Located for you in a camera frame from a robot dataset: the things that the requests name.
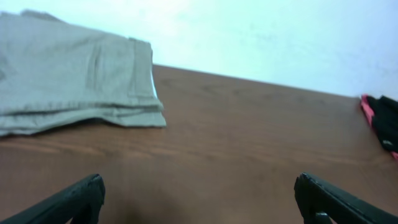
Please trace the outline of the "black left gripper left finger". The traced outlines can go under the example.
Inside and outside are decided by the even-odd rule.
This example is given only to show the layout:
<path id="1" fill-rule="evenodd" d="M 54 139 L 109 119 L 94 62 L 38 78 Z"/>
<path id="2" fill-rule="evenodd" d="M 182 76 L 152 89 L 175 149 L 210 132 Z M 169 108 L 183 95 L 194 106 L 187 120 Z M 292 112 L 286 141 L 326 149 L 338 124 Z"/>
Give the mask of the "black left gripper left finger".
<path id="1" fill-rule="evenodd" d="M 91 174 L 2 223 L 97 224 L 105 192 L 102 176 Z"/>

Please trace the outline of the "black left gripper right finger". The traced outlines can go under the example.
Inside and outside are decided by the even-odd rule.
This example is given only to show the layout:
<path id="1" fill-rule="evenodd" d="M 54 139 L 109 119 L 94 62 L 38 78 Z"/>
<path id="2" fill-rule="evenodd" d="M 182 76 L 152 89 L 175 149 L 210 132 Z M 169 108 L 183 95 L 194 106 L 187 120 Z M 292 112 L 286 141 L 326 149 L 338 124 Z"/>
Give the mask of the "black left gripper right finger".
<path id="1" fill-rule="evenodd" d="M 304 224 L 397 224 L 395 215 L 305 172 L 296 178 L 294 191 Z"/>

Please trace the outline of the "khaki beige shorts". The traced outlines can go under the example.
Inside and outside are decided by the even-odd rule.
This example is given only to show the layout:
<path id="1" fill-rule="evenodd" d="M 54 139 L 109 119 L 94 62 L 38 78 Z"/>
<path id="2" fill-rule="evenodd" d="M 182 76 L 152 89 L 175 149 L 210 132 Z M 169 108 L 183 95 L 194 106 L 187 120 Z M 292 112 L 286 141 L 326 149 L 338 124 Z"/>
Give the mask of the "khaki beige shorts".
<path id="1" fill-rule="evenodd" d="M 1 13 L 1 134 L 35 134 L 87 119 L 164 127 L 150 43 L 50 14 Z"/>

